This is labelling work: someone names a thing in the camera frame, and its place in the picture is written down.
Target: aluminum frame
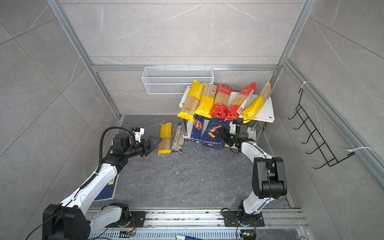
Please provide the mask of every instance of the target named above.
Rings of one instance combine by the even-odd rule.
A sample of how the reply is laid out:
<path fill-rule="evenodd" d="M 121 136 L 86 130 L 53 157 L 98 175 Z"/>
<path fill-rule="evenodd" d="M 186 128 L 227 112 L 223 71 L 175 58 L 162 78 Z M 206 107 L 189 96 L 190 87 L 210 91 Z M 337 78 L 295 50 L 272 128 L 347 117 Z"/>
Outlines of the aluminum frame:
<path fill-rule="evenodd" d="M 67 34 L 68 38 L 70 39 L 71 43 L 73 44 L 74 48 L 76 49 L 76 52 L 80 56 L 81 60 L 83 61 L 85 67 L 89 71 L 91 77 L 95 81 L 97 87 L 103 94 L 105 100 L 107 101 L 109 107 L 111 108 L 113 114 L 117 119 L 121 117 L 121 114 L 119 113 L 119 110 L 114 103 L 111 95 L 109 94 L 109 91 L 106 89 L 106 87 L 103 84 L 103 81 L 101 80 L 100 76 L 92 69 L 92 63 L 89 58 L 89 55 L 85 51 L 85 48 L 81 44 L 76 32 L 73 29 L 72 24 L 70 23 L 61 3 L 59 0 L 47 0 L 48 4 L 51 6 L 52 11 L 55 13 L 57 19 L 59 20 L 61 26 L 63 27 L 65 33 Z"/>
<path fill-rule="evenodd" d="M 340 133 L 348 145 L 353 149 L 368 146 L 367 142 L 356 132 L 355 129 L 344 119 L 331 103 L 320 93 L 320 91 L 304 76 L 302 72 L 289 60 L 283 59 L 283 66 L 302 86 L 307 95 L 320 108 L 334 128 Z M 358 149 L 355 154 L 360 158 L 368 170 L 384 188 L 384 161 L 372 149 Z"/>
<path fill-rule="evenodd" d="M 147 67 L 211 67 L 214 71 L 276 71 L 277 65 L 273 64 L 246 64 L 246 65 L 224 65 L 224 64 L 207 64 L 207 65 L 131 65 L 131 64 L 121 64 L 121 65 L 106 65 L 99 64 L 93 65 L 92 68 L 94 71 L 144 71 L 144 68 Z"/>
<path fill-rule="evenodd" d="M 297 39 L 299 38 L 300 33 L 303 30 L 304 25 L 307 22 L 314 5 L 316 4 L 316 1 L 317 0 L 305 0 L 305 2 L 303 3 L 303 7 L 300 10 L 299 16 L 296 19 L 292 32 L 288 38 L 287 43 L 285 44 L 283 52 L 281 53 L 279 62 L 277 64 L 277 70 L 275 73 L 273 73 L 270 79 L 272 89 L 275 86 L 278 77 L 280 76 L 282 70 L 282 62 L 284 61 L 284 58 L 288 58 L 291 55 L 292 49 L 295 46 Z"/>

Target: metal table leg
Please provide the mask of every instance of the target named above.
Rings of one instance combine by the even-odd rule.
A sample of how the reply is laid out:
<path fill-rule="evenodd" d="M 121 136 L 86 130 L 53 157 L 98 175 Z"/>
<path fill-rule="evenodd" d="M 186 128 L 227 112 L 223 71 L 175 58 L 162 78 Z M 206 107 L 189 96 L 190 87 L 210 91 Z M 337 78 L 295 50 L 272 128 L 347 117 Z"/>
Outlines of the metal table leg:
<path fill-rule="evenodd" d="M 257 122 L 255 123 L 255 125 L 254 125 L 252 128 L 256 128 L 256 124 L 258 124 L 258 122 L 259 122 L 259 121 L 257 121 Z M 257 134 L 256 139 L 255 139 L 256 142 L 257 142 L 257 141 L 259 140 L 259 138 L 262 136 L 262 134 L 263 134 L 263 132 L 264 132 L 264 130 L 265 130 L 267 124 L 268 124 L 268 122 L 264 122 L 264 123 L 263 123 L 263 125 L 262 125 L 262 127 L 261 127 L 259 133 Z"/>

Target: spaghetti package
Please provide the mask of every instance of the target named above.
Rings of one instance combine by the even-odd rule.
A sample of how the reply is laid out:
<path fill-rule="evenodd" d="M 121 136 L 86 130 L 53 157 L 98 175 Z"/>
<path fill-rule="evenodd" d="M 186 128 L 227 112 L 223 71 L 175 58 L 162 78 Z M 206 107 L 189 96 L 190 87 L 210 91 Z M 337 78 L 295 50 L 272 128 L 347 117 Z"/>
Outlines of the spaghetti package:
<path fill-rule="evenodd" d="M 178 117 L 193 121 L 193 115 L 195 114 L 195 110 L 200 103 L 203 86 L 203 84 L 193 80 L 192 87 L 189 90 L 187 99 L 185 100 L 180 113 L 177 115 Z"/>
<path fill-rule="evenodd" d="M 231 95 L 232 87 L 220 83 L 217 88 L 214 105 L 209 115 L 216 118 L 224 118 L 225 110 L 227 109 L 229 96 Z"/>
<path fill-rule="evenodd" d="M 170 138 L 171 138 L 171 132 L 172 132 L 172 123 L 165 123 L 160 124 L 160 137 L 163 139 L 163 141 L 159 144 L 159 150 L 157 151 L 157 154 L 166 154 L 171 153 L 170 149 Z"/>
<path fill-rule="evenodd" d="M 212 118 L 211 115 L 209 115 L 209 112 L 211 111 L 211 108 L 214 105 L 216 91 L 216 85 L 204 83 L 204 89 L 201 95 L 200 105 L 196 109 L 195 114 L 204 116 L 206 118 Z"/>
<path fill-rule="evenodd" d="M 179 122 L 177 124 L 176 134 L 175 138 L 173 139 L 172 144 L 172 152 L 179 152 L 181 153 L 183 150 L 183 144 L 184 144 L 184 138 L 183 138 L 183 124 L 182 122 Z"/>
<path fill-rule="evenodd" d="M 225 111 L 225 120 L 234 120 L 240 116 L 241 112 L 244 110 L 249 99 L 251 98 L 253 92 L 255 91 L 256 83 L 249 84 L 248 87 L 244 88 L 239 95 L 232 101 L 228 109 Z"/>
<path fill-rule="evenodd" d="M 259 96 L 243 111 L 243 123 L 247 123 L 255 118 L 255 115 L 264 106 L 265 101 L 271 96 L 271 92 L 271 84 L 267 82 Z"/>

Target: blue pasta box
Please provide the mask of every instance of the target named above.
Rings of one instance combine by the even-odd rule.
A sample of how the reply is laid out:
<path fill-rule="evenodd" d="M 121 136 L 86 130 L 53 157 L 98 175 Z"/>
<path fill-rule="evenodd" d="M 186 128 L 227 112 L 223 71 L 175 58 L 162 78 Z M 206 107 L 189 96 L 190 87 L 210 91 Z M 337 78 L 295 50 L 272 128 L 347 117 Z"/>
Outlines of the blue pasta box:
<path fill-rule="evenodd" d="M 203 116 L 195 114 L 195 120 L 192 127 L 191 142 L 199 143 L 201 134 L 203 133 L 203 125 L 205 118 Z"/>
<path fill-rule="evenodd" d="M 223 119 L 211 119 L 208 123 L 207 129 L 201 136 L 203 146 L 212 147 L 216 149 L 224 148 L 224 135 L 229 127 L 229 121 Z"/>

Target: white wire basket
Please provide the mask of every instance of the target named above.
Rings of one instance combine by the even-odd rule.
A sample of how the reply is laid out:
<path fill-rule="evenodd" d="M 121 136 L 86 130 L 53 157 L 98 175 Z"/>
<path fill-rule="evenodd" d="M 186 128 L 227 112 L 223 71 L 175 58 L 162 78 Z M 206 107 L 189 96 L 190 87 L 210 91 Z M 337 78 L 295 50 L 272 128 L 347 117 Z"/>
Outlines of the white wire basket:
<path fill-rule="evenodd" d="M 213 83 L 214 71 L 205 66 L 146 67 L 141 78 L 148 94 L 177 94 L 184 93 L 193 80 Z"/>

